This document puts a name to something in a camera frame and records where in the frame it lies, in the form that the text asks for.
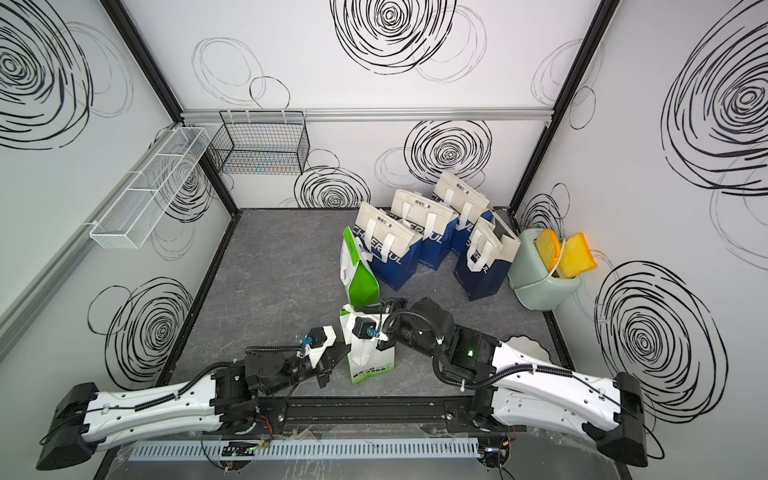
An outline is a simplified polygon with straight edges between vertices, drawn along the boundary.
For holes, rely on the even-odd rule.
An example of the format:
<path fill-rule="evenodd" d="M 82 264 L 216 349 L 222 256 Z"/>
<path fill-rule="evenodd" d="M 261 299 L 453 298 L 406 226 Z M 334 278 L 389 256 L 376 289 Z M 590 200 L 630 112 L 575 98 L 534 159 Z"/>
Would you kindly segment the green white bag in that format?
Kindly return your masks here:
<path fill-rule="evenodd" d="M 386 320 L 388 314 L 380 313 L 376 305 L 355 309 L 351 305 L 346 304 L 340 311 L 339 319 L 344 341 L 350 346 L 347 355 L 350 378 L 353 385 L 358 385 L 370 378 L 390 373 L 395 369 L 395 347 L 387 351 L 378 351 L 378 339 L 358 340 L 354 338 L 349 327 L 355 315 L 383 315 Z"/>
<path fill-rule="evenodd" d="M 340 250 L 340 279 L 347 295 L 348 304 L 360 307 L 380 300 L 380 287 L 373 274 L 369 253 L 350 227 L 343 231 Z"/>

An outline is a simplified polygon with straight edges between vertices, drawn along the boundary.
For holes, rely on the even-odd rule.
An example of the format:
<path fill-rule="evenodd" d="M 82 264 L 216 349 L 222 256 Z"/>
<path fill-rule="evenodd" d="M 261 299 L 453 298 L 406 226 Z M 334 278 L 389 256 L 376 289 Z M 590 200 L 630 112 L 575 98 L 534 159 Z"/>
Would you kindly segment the blue beige bag first row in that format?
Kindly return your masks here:
<path fill-rule="evenodd" d="M 361 203 L 352 235 L 372 273 L 394 291 L 415 274 L 422 236 L 384 210 Z"/>

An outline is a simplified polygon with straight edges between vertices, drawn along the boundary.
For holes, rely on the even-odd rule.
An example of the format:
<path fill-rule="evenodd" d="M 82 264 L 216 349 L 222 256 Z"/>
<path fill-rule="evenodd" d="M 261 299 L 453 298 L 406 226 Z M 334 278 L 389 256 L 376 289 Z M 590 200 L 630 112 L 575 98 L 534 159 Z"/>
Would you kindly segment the blue beige takeout bag front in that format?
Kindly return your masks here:
<path fill-rule="evenodd" d="M 478 219 L 453 272 L 469 301 L 498 292 L 520 245 L 520 239 L 495 211 L 489 219 Z"/>

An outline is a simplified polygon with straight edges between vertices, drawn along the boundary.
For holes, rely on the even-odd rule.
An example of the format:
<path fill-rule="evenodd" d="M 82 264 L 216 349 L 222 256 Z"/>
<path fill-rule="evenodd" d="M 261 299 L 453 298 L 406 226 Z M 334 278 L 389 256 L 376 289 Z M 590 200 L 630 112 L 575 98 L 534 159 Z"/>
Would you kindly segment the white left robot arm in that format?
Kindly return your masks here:
<path fill-rule="evenodd" d="M 75 385 L 39 441 L 36 468 L 68 468 L 100 450 L 169 434 L 248 435 L 259 424 L 274 432 L 277 417 L 266 413 L 268 400 L 308 379 L 325 386 L 349 351 L 342 341 L 282 351 L 250 348 L 243 359 L 215 362 L 185 383 L 127 392 L 101 391 L 93 382 Z"/>

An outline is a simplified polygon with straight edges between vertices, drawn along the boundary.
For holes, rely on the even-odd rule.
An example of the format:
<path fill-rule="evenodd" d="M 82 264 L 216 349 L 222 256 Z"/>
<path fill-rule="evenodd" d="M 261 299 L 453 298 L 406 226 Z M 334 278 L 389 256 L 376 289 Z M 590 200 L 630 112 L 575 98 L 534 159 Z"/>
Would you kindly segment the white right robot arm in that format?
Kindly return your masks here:
<path fill-rule="evenodd" d="M 428 297 L 414 304 L 389 298 L 373 311 L 382 318 L 377 336 L 385 345 L 428 356 L 438 381 L 473 392 L 476 421 L 575 435 L 614 461 L 648 465 L 642 388 L 635 376 L 596 377 L 535 359 L 457 324 Z"/>

